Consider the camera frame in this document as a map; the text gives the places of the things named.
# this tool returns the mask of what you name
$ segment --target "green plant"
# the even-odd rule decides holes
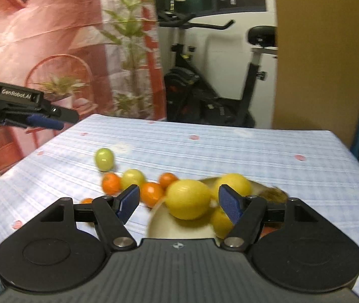
[[[113,10],[104,10],[109,17],[109,24],[114,31],[101,30],[100,32],[111,41],[110,44],[120,45],[125,54],[125,61],[122,62],[122,69],[130,71],[130,83],[134,96],[140,97],[138,69],[140,62],[146,58],[148,50],[143,43],[146,33],[143,31],[143,22],[148,19],[136,17],[141,11],[141,0],[119,0],[122,8],[119,12]],[[138,110],[144,111],[144,102],[138,99]]]
[[[65,98],[85,86],[81,80],[70,76],[61,76],[58,78],[57,76],[51,75],[50,78],[49,81],[36,84],[39,85],[48,96],[54,96],[59,99]]]
[[[142,101],[147,107],[150,107],[148,103],[148,98],[150,97],[149,94],[145,94],[142,96],[134,96],[132,94],[124,94],[124,93],[115,93],[114,100],[115,100],[115,111],[111,111],[106,113],[108,116],[124,116],[130,117],[132,108]]]

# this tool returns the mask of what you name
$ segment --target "small orange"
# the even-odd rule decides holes
[[[159,177],[159,183],[163,189],[167,189],[170,184],[179,180],[174,174],[172,173],[163,173]]]
[[[158,183],[146,182],[140,187],[140,199],[147,207],[154,207],[163,196],[164,190]]]
[[[82,201],[80,201],[80,204],[91,204],[92,202],[92,198],[84,198]]]
[[[107,195],[115,195],[120,191],[120,177],[115,173],[107,173],[102,178],[102,190]]]
[[[264,236],[266,236],[266,235],[268,235],[271,232],[274,232],[276,230],[278,230],[278,229],[272,228],[271,226],[264,226],[264,228],[261,231],[260,238],[262,238],[262,237],[264,237]]]

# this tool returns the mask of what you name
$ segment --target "bike handlebar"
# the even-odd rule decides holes
[[[162,21],[159,23],[160,27],[171,27],[171,28],[181,28],[181,29],[189,29],[192,27],[197,28],[205,28],[205,29],[216,29],[219,31],[228,29],[230,26],[232,26],[235,21],[232,19],[227,22],[227,24],[223,26],[219,25],[210,25],[210,24],[201,24],[201,23],[192,23],[189,22],[192,18],[195,18],[195,14],[188,14],[188,15],[181,15],[178,13],[173,13],[179,20],[171,20],[171,18],[165,13],[165,12],[159,12],[159,16],[164,19],[165,21]]]
[[[198,28],[203,28],[203,29],[217,29],[219,31],[222,31],[222,30],[228,29],[234,23],[235,23],[235,21],[233,19],[231,19],[230,21],[227,22],[227,24],[225,24],[223,26],[199,24],[199,23],[189,23],[189,24],[186,24],[185,26],[186,26],[186,28],[198,27]]]
[[[181,27],[182,25],[186,24],[188,21],[190,21],[195,16],[196,16],[195,14],[188,14],[188,15],[185,15],[184,18],[182,18],[182,19],[180,18],[179,20],[160,22],[159,25],[160,25],[160,27]]]

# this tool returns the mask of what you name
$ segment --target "yellow lemon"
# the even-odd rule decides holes
[[[241,174],[229,173],[222,176],[221,178],[218,178],[213,185],[212,197],[217,202],[219,202],[219,188],[221,185],[228,185],[243,197],[251,195],[252,193],[252,187],[249,180],[247,180]]]
[[[232,222],[221,207],[214,210],[210,218],[210,223],[213,226],[216,236],[220,239],[224,239],[230,230],[233,229]]]
[[[167,188],[165,204],[172,216],[181,220],[193,220],[209,210],[210,200],[210,189],[204,183],[178,180]]]
[[[127,189],[130,185],[142,186],[146,182],[144,174],[139,170],[130,169],[122,174],[120,179],[120,187],[122,190]]]

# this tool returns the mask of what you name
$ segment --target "blue checkered tablecloth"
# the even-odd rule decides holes
[[[328,131],[258,130],[92,115],[34,151],[0,177],[0,242],[60,197],[78,203],[103,195],[94,153],[115,152],[118,174],[140,169],[201,179],[241,173],[299,197],[359,244],[359,163]],[[136,240],[149,210],[126,227]],[[87,224],[78,228],[93,234]],[[359,278],[354,290],[359,294]]]

